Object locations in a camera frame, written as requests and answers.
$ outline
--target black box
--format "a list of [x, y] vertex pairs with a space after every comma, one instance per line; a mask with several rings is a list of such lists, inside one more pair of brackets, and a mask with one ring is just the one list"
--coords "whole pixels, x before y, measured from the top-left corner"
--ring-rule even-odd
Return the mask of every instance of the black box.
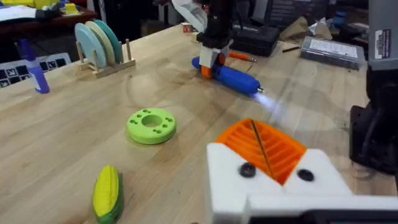
[[275, 49], [279, 38], [279, 29], [274, 27], [257, 27], [238, 23], [233, 24], [233, 44], [231, 49], [247, 52], [253, 55], [269, 57]]

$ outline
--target blue tool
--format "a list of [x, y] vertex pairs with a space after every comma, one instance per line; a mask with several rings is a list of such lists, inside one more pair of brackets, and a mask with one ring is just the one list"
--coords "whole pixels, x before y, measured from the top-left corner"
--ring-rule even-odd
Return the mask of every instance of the blue tool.
[[48, 93], [50, 91], [49, 84], [45, 79], [42, 67], [36, 60], [36, 56], [33, 53], [28, 41], [26, 39], [21, 39], [19, 40], [19, 44], [21, 47], [21, 56], [23, 59], [25, 59], [26, 67], [31, 79], [34, 82], [36, 92]]
[[[192, 65], [200, 69], [199, 57], [192, 59]], [[211, 71], [215, 80], [245, 95], [252, 96], [264, 92], [260, 83], [247, 73], [217, 63], [213, 65]]]

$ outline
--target beige disc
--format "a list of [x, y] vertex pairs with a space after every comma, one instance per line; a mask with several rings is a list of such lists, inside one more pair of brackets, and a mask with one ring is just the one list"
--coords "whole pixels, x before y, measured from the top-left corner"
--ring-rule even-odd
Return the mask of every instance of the beige disc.
[[87, 21], [85, 25], [88, 28], [90, 28], [91, 31], [93, 31], [95, 36], [97, 36], [98, 40], [101, 42], [101, 44], [105, 50], [106, 61], [107, 61], [108, 65], [111, 65], [111, 66], [115, 65], [116, 62], [114, 59], [113, 47], [112, 47], [111, 41], [106, 36], [105, 32], [94, 22]]

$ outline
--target black device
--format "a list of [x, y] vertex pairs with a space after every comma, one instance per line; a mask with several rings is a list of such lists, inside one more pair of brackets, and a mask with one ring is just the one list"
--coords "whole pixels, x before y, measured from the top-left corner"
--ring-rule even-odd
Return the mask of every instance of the black device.
[[209, 4], [207, 27], [197, 35], [197, 41], [209, 48], [222, 49], [231, 40], [233, 12], [235, 0], [204, 0], [202, 4]]
[[269, 57], [278, 43], [279, 29], [268, 26], [253, 26], [239, 23], [233, 24], [233, 40], [231, 49], [240, 50], [254, 55]]
[[369, 66], [365, 108], [350, 114], [352, 161], [386, 174], [398, 173], [398, 18], [396, 0], [369, 0]]
[[395, 211], [309, 210], [299, 217], [252, 217], [249, 224], [398, 224]]

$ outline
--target wooden table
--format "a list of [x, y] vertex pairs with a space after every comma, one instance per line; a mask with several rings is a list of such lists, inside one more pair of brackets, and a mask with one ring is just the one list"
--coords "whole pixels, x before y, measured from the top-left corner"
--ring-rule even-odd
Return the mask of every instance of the wooden table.
[[[199, 76], [191, 59], [200, 48], [179, 26], [131, 42], [135, 68], [95, 80], [71, 64], [46, 73], [47, 95], [29, 81], [1, 89], [1, 223], [95, 223], [91, 195], [105, 164], [124, 174], [118, 223], [204, 223], [206, 145], [246, 117], [325, 150], [356, 193], [394, 195], [392, 177], [369, 176], [348, 158], [349, 110], [367, 103], [365, 71], [283, 54], [287, 47], [255, 64], [227, 60], [257, 77], [277, 102], [271, 110]], [[171, 140], [126, 138], [127, 118], [146, 107], [174, 114]]]

